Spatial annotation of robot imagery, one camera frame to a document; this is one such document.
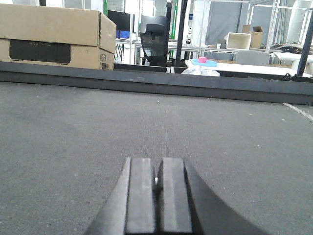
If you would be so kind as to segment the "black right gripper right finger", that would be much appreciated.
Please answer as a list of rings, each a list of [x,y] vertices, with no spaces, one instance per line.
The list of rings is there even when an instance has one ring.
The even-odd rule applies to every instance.
[[[166,157],[158,173],[161,235],[265,235],[204,182],[182,158]]]

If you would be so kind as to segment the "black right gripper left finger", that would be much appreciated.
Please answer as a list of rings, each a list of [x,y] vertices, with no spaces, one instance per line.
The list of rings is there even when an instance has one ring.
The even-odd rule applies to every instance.
[[[126,158],[86,235],[152,235],[157,231],[155,179],[149,158]]]

